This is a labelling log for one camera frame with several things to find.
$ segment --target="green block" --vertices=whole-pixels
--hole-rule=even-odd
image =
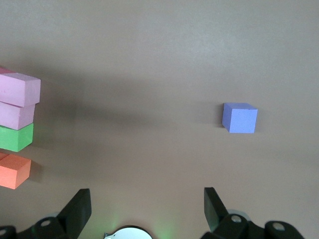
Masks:
[[[19,130],[0,126],[0,148],[19,152],[31,144],[32,140],[33,123]]]

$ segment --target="foam block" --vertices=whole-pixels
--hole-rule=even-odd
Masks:
[[[33,123],[35,105],[19,107],[0,102],[0,125],[19,130]]]
[[[257,113],[248,103],[225,103],[223,125],[230,133],[254,133]]]
[[[10,71],[10,70],[8,70],[6,68],[0,67],[0,74],[7,74],[7,73],[15,73],[15,72]]]
[[[31,144],[32,140],[33,123],[19,130],[0,126],[0,148],[19,152]]]
[[[39,103],[41,80],[20,73],[0,74],[0,101],[26,107]]]
[[[16,189],[30,175],[31,160],[9,154],[0,160],[0,186]]]

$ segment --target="purple cube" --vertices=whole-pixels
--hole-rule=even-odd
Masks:
[[[32,76],[0,73],[0,101],[20,107],[35,105],[40,101],[40,85],[41,80]]]
[[[258,109],[248,103],[225,103],[223,126],[230,133],[254,133]]]
[[[19,107],[0,102],[0,125],[19,130],[33,123],[35,105]]]

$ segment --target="stack of blocks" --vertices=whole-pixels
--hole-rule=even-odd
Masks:
[[[0,68],[0,148],[19,152],[32,143],[37,78]]]
[[[0,68],[0,148],[19,152],[32,143],[41,81]],[[31,160],[0,153],[0,186],[16,189],[29,177]]]

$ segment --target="cube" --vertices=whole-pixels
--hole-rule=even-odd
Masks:
[[[254,133],[257,113],[248,103],[225,103],[222,123],[230,133]]]
[[[0,159],[0,186],[16,189],[30,175],[31,160],[9,154]]]
[[[7,74],[7,73],[15,73],[15,72],[10,71],[10,70],[8,70],[6,68],[0,67],[0,74]]]
[[[33,123],[35,105],[19,107],[0,102],[0,125],[19,130]]]
[[[32,140],[33,123],[19,130],[0,126],[0,148],[19,152],[31,144]]]
[[[0,102],[26,107],[39,103],[41,80],[20,73],[0,74]]]

